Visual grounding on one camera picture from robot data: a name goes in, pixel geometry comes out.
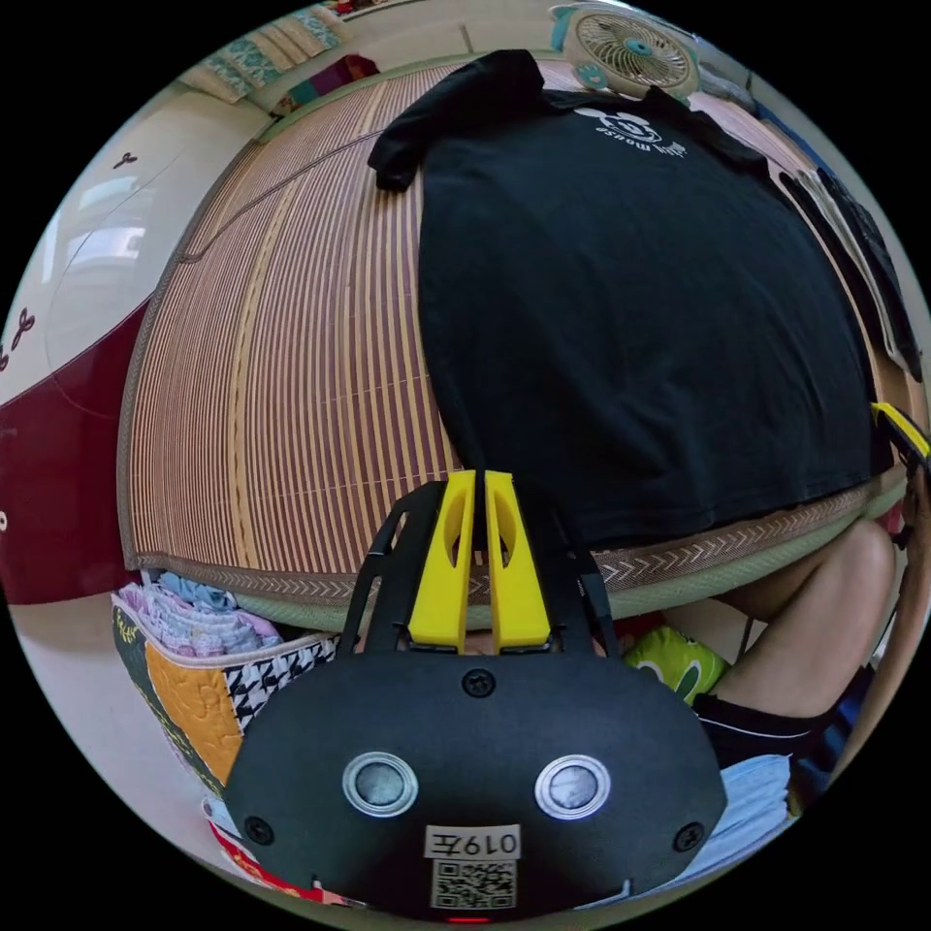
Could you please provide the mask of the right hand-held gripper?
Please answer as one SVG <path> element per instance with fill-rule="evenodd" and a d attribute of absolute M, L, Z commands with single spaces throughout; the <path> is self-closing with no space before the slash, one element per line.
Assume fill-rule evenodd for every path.
<path fill-rule="evenodd" d="M 920 474 L 930 478 L 930 438 L 903 410 L 889 402 L 873 402 L 871 415 L 876 428 L 892 444 L 906 467 L 909 489 L 902 507 L 902 528 L 894 537 L 904 551 L 914 529 L 915 494 L 912 480 Z"/>

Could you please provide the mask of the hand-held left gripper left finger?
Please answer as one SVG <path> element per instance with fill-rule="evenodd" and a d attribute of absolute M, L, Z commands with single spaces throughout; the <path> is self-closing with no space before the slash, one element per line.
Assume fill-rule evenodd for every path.
<path fill-rule="evenodd" d="M 476 473 L 449 475 L 436 512 L 407 631 L 417 648 L 461 652 L 472 561 Z"/>

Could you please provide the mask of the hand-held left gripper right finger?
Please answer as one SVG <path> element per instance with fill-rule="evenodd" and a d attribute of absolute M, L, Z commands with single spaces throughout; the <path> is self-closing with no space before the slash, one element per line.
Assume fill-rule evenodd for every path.
<path fill-rule="evenodd" d="M 542 649 L 550 622 L 513 477 L 488 470 L 484 490 L 494 649 Z"/>

